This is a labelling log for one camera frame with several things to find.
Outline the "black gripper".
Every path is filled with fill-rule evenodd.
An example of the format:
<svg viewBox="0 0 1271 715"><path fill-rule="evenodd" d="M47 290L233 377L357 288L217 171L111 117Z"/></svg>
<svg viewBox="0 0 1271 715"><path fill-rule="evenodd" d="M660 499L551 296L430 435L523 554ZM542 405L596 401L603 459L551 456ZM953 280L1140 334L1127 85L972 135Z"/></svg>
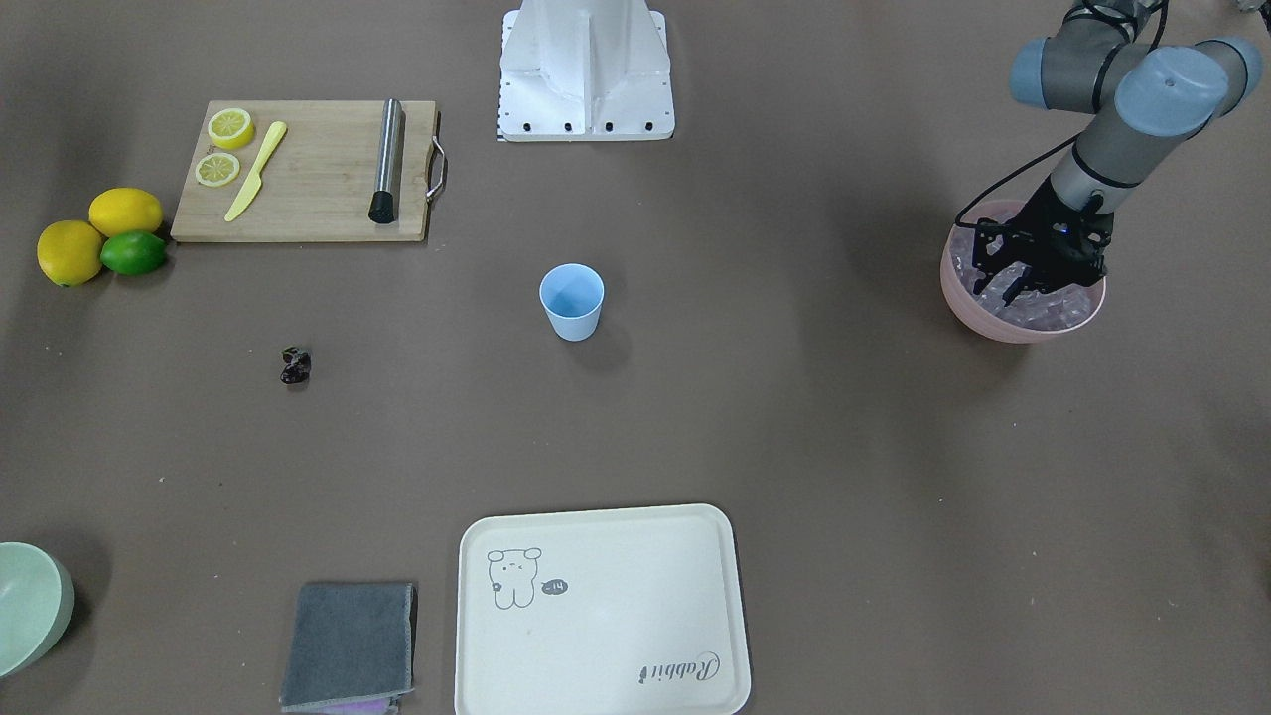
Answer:
<svg viewBox="0 0 1271 715"><path fill-rule="evenodd" d="M1107 276L1106 248L1111 244L1113 215L1101 215L1102 192L1080 199L1073 210L1046 180L1024 202L1021 212L998 222L982 217L975 230L971 281L972 297L1000 297L1012 305L1023 293L1045 293L1068 284L1089 288ZM1021 262L1024 271L1003 288L1005 268Z"/></svg>

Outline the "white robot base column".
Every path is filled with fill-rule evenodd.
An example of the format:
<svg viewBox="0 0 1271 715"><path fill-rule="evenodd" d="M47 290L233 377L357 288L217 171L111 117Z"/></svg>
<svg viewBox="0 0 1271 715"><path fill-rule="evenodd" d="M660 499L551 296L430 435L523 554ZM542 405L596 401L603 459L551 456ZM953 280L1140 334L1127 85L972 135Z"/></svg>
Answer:
<svg viewBox="0 0 1271 715"><path fill-rule="evenodd" d="M500 27L500 140L633 142L675 135L666 18L647 3L522 1Z"/></svg>

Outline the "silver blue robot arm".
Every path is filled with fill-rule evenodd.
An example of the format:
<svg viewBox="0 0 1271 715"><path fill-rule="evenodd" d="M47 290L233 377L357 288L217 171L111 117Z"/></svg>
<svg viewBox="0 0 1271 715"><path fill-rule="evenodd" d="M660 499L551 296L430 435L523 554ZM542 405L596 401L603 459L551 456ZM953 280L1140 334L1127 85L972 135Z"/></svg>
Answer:
<svg viewBox="0 0 1271 715"><path fill-rule="evenodd" d="M1013 217L977 220L972 265L982 293L1018 268L1000 298L1023 291L1091 288L1107 273L1116 210L1177 146L1238 108L1258 86L1265 58L1244 38L1140 44L1164 3L1075 1L1057 32L1013 58L1013 98L1091 116Z"/></svg>

